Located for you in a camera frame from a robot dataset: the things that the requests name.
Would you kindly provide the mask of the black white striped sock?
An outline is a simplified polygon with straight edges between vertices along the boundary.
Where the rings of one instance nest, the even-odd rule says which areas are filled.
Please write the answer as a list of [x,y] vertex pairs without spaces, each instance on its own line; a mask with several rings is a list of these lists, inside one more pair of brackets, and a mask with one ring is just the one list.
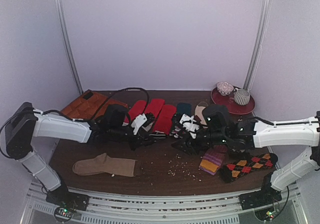
[[153,133],[148,134],[148,138],[152,139],[154,141],[157,141],[157,140],[166,139],[167,135],[163,132],[153,132]]

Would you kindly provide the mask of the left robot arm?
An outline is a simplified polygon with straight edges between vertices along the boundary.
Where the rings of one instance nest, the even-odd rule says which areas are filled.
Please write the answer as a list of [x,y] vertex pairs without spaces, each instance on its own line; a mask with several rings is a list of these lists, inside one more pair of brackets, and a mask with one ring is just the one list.
[[154,121],[150,113],[131,118],[128,110],[118,104],[107,106],[97,118],[71,118],[58,110],[41,111],[24,102],[0,128],[5,132],[5,150],[1,154],[19,161],[61,206],[72,201],[63,179],[33,149],[34,137],[66,139],[78,143],[127,142],[131,150],[153,143],[146,131]]

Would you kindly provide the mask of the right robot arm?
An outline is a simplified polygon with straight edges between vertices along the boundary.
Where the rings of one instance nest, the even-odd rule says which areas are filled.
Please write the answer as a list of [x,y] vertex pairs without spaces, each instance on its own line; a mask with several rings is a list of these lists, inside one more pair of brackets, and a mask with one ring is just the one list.
[[234,122],[224,105],[209,105],[202,111],[205,123],[194,116],[175,114],[172,124],[178,128],[182,139],[172,146],[189,155],[199,154],[215,145],[224,145],[233,150],[253,150],[268,146],[306,146],[298,157],[267,178],[266,186],[256,194],[260,204],[268,204],[289,184],[312,170],[320,168],[319,120],[320,116],[293,121],[267,121],[250,117]]

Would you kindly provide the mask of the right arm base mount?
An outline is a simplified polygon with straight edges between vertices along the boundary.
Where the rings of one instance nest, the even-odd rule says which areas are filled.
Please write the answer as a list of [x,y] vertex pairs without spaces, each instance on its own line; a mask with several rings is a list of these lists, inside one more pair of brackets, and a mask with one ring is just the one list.
[[260,221],[272,221],[279,209],[282,195],[280,191],[264,188],[239,196],[242,210],[254,209],[256,218]]

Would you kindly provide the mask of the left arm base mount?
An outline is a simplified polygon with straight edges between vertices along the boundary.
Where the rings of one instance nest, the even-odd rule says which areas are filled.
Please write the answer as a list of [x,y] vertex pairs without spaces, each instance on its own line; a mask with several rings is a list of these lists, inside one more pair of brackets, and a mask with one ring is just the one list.
[[57,205],[54,209],[54,218],[61,223],[70,221],[78,213],[85,211],[88,206],[89,196],[70,191],[47,191],[46,202]]

